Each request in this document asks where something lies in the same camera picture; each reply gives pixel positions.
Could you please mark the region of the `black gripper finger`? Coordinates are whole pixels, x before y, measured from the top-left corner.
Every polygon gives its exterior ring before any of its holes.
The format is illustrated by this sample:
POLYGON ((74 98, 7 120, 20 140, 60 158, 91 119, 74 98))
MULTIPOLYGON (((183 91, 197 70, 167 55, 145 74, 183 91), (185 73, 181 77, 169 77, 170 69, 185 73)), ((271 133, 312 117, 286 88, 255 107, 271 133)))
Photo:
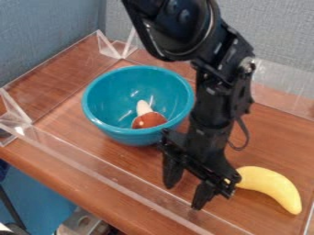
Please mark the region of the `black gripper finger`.
POLYGON ((163 153, 163 184, 173 189, 183 176, 185 167, 178 159, 169 153, 163 153))
POLYGON ((197 187, 195 195, 191 202, 191 207, 201 210, 206 203, 215 196, 217 186, 210 181, 202 181, 197 187))

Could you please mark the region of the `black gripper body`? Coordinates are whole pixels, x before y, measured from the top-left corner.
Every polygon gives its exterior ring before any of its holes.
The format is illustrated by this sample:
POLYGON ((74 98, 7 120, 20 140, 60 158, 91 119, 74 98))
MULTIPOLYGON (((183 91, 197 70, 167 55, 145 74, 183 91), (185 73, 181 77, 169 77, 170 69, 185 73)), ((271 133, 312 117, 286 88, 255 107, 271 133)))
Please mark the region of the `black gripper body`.
POLYGON ((193 117, 187 133, 163 129, 159 142, 161 151, 178 159, 185 171, 191 172, 201 182, 210 181, 217 186, 215 196, 226 198, 231 197, 242 179, 226 157, 233 126, 234 121, 207 125, 193 117))

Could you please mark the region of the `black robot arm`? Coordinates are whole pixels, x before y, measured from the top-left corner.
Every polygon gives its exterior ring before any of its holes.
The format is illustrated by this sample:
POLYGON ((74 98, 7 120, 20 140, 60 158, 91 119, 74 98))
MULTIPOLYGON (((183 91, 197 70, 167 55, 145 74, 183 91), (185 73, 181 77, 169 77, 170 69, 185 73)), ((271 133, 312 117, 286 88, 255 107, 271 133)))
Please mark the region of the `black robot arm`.
POLYGON ((166 61, 189 61, 197 71, 197 101, 189 130, 162 130, 163 183, 174 188, 183 172, 199 179, 191 207, 217 196, 231 197, 242 176, 225 150, 234 126, 254 103, 250 85, 254 49, 221 17, 217 0, 122 0, 142 44, 166 61))

